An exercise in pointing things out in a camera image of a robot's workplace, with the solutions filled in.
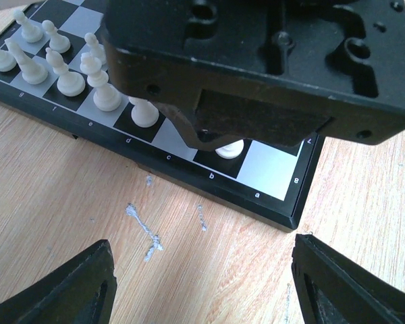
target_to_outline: light wood tabletop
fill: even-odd
[[[10,21],[0,11],[0,31]],[[405,131],[379,146],[327,139],[289,234],[147,176],[0,103],[0,302],[108,239],[112,323],[303,323],[290,265],[309,232],[405,292]],[[160,237],[148,262],[128,203]]]

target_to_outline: gray square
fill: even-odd
[[[53,68],[47,63],[46,59],[42,57],[35,56],[33,60],[37,63],[42,64],[48,70],[47,79],[42,82],[41,84],[33,85],[29,84],[22,78],[22,72],[20,72],[11,82],[11,86],[14,88],[20,89],[23,92],[30,93],[36,97],[42,98],[43,95],[50,89],[50,87],[54,84],[56,79],[58,79],[57,74],[54,73]]]
[[[95,103],[93,103],[93,96],[95,95],[95,92],[95,89],[90,92],[76,113],[82,117],[88,118],[89,120],[112,128],[117,119],[119,119],[120,115],[123,113],[123,110],[129,103],[129,100],[127,96],[122,95],[121,105],[116,110],[101,111],[98,107],[96,107]]]
[[[73,3],[74,5],[82,5],[82,3],[84,2],[84,0],[64,0],[64,1]]]
[[[188,161],[192,161],[196,152],[198,152],[198,150],[186,145],[179,132],[168,119],[165,119],[162,123],[151,144],[162,151]]]
[[[84,7],[77,10],[60,27],[60,30],[84,38],[88,32],[93,34],[101,26],[103,14]]]
[[[35,22],[33,20],[30,21],[33,25],[38,26],[40,30],[43,32],[42,24],[40,22]],[[27,43],[21,35],[22,28],[19,27],[16,32],[14,32],[11,36],[11,40],[15,41],[24,52],[36,55],[43,47],[43,45],[47,44],[49,41],[49,37],[43,34],[42,38],[35,43]]]
[[[259,192],[284,200],[297,160],[298,156],[295,157],[253,140],[237,181]]]
[[[81,72],[80,65],[81,65],[81,54],[90,52],[90,47],[85,44],[81,51],[74,57],[74,59],[68,64],[69,68],[75,70],[77,72]],[[108,66],[107,64],[102,65],[102,70],[107,71]]]

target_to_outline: chessboard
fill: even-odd
[[[241,153],[233,159],[225,159],[215,151],[186,146],[173,124],[161,113],[153,125],[138,126],[132,119],[135,101],[122,93],[113,110],[99,109],[95,105],[98,88],[92,86],[96,78],[85,69],[82,71],[82,57],[93,50],[86,42],[87,34],[95,35],[99,41],[97,49],[102,48],[101,21],[105,6],[104,0],[47,0],[28,7],[24,19],[15,20],[0,34],[0,50],[6,55],[20,50],[20,61],[25,62],[24,66],[17,63],[9,71],[0,72],[0,101],[73,134],[77,140],[84,138],[123,155],[153,174],[245,215],[287,232],[296,229],[323,138],[313,134],[294,147],[245,139]],[[45,21],[52,22],[53,27]],[[33,30],[33,26],[41,30],[42,35],[29,42],[27,32]],[[47,32],[51,28],[56,28],[54,44],[51,44],[52,34]],[[53,45],[56,48],[57,42],[64,40],[57,40],[57,35],[70,42],[70,47],[59,54],[65,65],[60,65],[58,58],[47,59],[47,49]],[[10,51],[7,45],[15,49]],[[23,72],[34,73],[40,65],[46,69],[47,76],[40,83],[29,83]],[[85,81],[85,87],[77,95],[64,95],[59,90],[63,66]],[[102,72],[108,73],[107,64],[101,66],[97,77],[105,76]]]

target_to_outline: black chessboard frame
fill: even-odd
[[[37,7],[29,6],[26,15],[33,14]],[[15,22],[9,25],[0,35],[0,46],[18,27]],[[75,139],[84,138],[127,157],[153,174],[285,232],[298,227],[324,142],[324,138],[317,134],[303,142],[286,197],[280,200],[5,82],[0,82],[0,102],[68,132]]]

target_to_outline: wooden table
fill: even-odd
[[[0,30],[9,21],[0,12]],[[303,323],[295,233],[155,176],[147,186],[147,175],[0,104],[0,302],[106,238],[118,282],[112,323]],[[161,238],[149,262],[151,239],[128,203]],[[376,147],[328,139],[296,232],[405,292],[405,132]]]

